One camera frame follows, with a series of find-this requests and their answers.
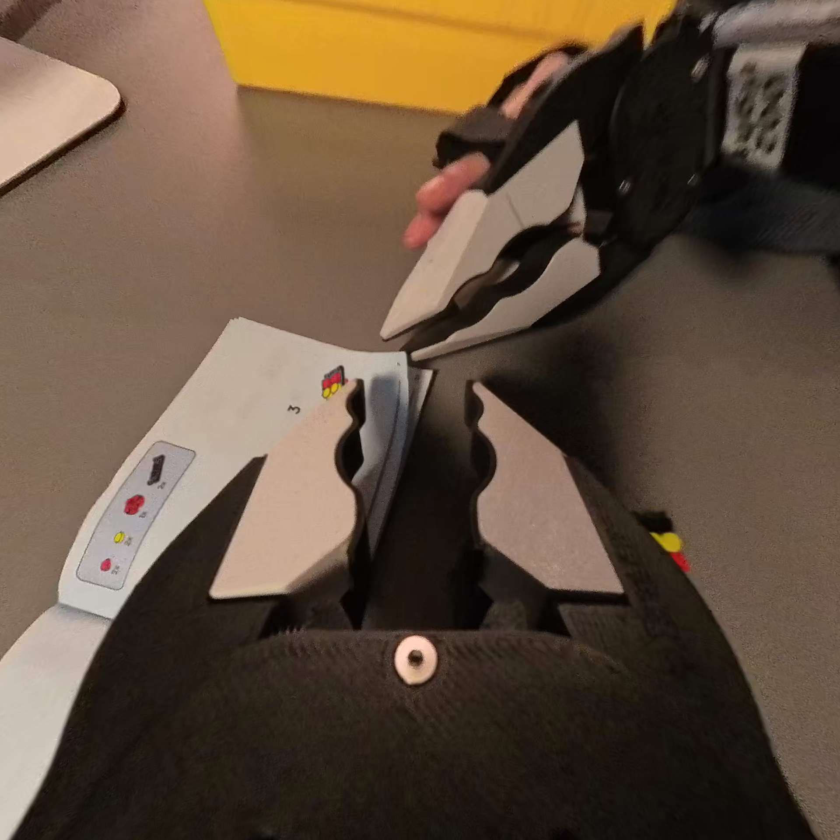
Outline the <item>person's right hand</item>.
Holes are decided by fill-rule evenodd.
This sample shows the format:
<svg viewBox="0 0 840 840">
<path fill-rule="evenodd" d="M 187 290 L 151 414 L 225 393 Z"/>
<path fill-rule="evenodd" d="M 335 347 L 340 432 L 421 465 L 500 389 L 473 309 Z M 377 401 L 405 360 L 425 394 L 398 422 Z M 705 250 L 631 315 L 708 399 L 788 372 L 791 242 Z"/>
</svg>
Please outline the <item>person's right hand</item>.
<svg viewBox="0 0 840 840">
<path fill-rule="evenodd" d="M 510 71 L 479 111 L 498 112 L 499 117 L 490 120 L 494 128 L 513 122 L 547 79 L 584 52 L 585 46 L 574 41 L 542 52 Z M 425 246 L 457 199 L 480 183 L 501 151 L 502 142 L 459 136 L 459 129 L 474 123 L 473 112 L 468 112 L 438 137 L 434 159 L 437 173 L 416 191 L 415 215 L 403 235 L 405 247 Z"/>
</svg>

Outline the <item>black yellow red lego model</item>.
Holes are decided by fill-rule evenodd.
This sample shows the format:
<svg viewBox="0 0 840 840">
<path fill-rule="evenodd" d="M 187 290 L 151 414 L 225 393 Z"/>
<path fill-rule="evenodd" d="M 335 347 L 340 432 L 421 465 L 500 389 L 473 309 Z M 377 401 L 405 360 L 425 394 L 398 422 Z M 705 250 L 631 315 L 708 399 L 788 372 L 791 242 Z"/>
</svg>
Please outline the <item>black yellow red lego model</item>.
<svg viewBox="0 0 840 840">
<path fill-rule="evenodd" d="M 635 517 L 682 571 L 691 572 L 684 543 L 675 530 L 672 517 L 666 511 L 640 511 L 635 513 Z"/>
</svg>

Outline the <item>yellow plastic bin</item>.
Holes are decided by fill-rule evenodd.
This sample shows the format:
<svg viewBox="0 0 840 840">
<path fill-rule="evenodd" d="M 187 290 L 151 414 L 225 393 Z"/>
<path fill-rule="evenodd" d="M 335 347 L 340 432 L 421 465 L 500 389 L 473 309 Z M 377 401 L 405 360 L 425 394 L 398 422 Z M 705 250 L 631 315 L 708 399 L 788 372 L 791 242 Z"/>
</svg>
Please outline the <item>yellow plastic bin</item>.
<svg viewBox="0 0 840 840">
<path fill-rule="evenodd" d="M 205 1 L 240 86 L 459 113 L 514 67 L 625 25 L 646 39 L 670 1 Z"/>
</svg>

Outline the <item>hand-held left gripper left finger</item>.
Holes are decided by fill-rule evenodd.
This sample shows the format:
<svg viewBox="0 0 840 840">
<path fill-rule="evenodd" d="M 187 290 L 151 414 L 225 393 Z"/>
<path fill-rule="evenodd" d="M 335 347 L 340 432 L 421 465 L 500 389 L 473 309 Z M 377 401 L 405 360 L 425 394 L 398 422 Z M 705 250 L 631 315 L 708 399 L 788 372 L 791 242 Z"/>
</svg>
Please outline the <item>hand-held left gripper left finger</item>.
<svg viewBox="0 0 840 840">
<path fill-rule="evenodd" d="M 363 423 L 364 384 L 350 380 L 266 454 L 209 588 L 214 600 L 340 600 L 364 524 L 343 448 Z"/>
</svg>

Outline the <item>white flat base plate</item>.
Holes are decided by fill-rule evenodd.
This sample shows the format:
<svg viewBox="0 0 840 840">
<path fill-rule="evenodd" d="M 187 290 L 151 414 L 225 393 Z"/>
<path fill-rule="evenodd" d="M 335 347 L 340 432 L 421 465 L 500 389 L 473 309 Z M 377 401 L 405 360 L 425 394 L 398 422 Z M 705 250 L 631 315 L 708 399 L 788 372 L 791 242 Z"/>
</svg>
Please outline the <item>white flat base plate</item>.
<svg viewBox="0 0 840 840">
<path fill-rule="evenodd" d="M 116 119 L 108 80 L 1 38 L 1 194 Z"/>
</svg>

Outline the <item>person's right forearm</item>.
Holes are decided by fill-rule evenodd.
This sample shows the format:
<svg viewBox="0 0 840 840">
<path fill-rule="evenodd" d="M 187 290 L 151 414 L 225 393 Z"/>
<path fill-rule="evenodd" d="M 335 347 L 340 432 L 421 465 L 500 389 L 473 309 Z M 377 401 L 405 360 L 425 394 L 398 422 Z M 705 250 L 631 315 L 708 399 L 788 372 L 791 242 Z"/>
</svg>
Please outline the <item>person's right forearm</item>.
<svg viewBox="0 0 840 840">
<path fill-rule="evenodd" d="M 767 251 L 839 261 L 839 192 L 766 173 L 722 167 L 708 173 L 679 226 L 731 253 Z"/>
</svg>

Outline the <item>white instruction booklet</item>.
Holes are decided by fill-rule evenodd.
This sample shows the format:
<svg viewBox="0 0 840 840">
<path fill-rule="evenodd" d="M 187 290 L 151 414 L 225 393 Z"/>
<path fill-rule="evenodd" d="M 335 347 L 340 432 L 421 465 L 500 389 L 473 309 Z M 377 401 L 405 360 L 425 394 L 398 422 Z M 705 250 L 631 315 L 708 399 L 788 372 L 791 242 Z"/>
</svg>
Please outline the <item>white instruction booklet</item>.
<svg viewBox="0 0 840 840">
<path fill-rule="evenodd" d="M 253 457 L 359 379 L 364 461 L 353 484 L 374 553 L 433 378 L 405 352 L 228 323 L 89 510 L 57 603 L 2 658 L 1 838 L 14 835 L 42 785 L 111 620 L 178 534 Z"/>
</svg>

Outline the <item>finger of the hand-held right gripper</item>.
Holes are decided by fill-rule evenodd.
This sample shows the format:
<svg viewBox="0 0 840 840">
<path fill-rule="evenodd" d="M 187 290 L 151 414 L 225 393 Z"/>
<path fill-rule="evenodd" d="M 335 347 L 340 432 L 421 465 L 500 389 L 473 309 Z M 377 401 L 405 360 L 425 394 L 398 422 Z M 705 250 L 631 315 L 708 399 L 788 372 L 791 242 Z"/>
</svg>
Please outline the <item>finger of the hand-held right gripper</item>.
<svg viewBox="0 0 840 840">
<path fill-rule="evenodd" d="M 573 238 L 549 255 L 541 245 L 506 279 L 480 288 L 467 306 L 410 342 L 412 361 L 470 349 L 529 329 L 599 277 L 599 249 Z"/>
<path fill-rule="evenodd" d="M 463 193 L 397 292 L 381 338 L 392 340 L 443 314 L 516 236 L 568 211 L 584 159 L 579 124 L 572 121 L 495 192 Z"/>
</svg>

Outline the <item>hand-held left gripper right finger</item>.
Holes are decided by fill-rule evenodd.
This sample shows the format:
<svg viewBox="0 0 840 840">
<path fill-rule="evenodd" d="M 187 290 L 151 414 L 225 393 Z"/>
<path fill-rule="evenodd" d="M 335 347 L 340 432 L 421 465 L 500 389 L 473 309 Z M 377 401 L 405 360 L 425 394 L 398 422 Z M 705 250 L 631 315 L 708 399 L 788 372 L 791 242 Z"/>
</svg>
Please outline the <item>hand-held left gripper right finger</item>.
<svg viewBox="0 0 840 840">
<path fill-rule="evenodd" d="M 486 385 L 469 425 L 489 465 L 472 507 L 487 594 L 624 594 L 564 452 Z"/>
</svg>

